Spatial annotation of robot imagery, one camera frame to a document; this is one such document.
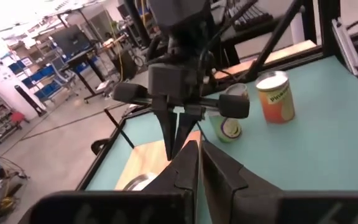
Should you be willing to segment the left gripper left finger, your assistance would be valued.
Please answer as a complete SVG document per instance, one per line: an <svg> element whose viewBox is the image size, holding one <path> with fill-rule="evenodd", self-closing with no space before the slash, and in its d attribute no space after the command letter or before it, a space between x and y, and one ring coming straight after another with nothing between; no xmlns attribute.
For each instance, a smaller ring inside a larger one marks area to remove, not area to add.
<svg viewBox="0 0 358 224"><path fill-rule="evenodd" d="M198 143L190 141L142 190L60 191L44 196L22 224L192 224L196 215Z"/></svg>

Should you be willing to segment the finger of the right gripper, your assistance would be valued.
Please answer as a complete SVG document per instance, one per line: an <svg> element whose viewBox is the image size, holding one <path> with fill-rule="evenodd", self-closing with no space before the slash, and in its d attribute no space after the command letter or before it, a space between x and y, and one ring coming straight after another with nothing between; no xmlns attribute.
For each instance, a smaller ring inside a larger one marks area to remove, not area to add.
<svg viewBox="0 0 358 224"><path fill-rule="evenodd" d="M185 112L179 114L178 128L172 147L171 158L174 159L185 143L191 130L198 121L203 119L203 107L185 107Z"/></svg>
<svg viewBox="0 0 358 224"><path fill-rule="evenodd" d="M167 160L173 159L173 148L177 130L177 114L172 110L153 110L162 132Z"/></svg>

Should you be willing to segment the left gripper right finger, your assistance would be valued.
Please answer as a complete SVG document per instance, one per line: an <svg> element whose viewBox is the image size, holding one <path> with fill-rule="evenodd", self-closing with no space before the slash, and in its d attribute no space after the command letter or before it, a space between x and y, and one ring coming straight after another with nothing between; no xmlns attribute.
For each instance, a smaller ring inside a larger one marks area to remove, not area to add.
<svg viewBox="0 0 358 224"><path fill-rule="evenodd" d="M358 191L282 190L208 141L201 163L213 223L358 223Z"/></svg>

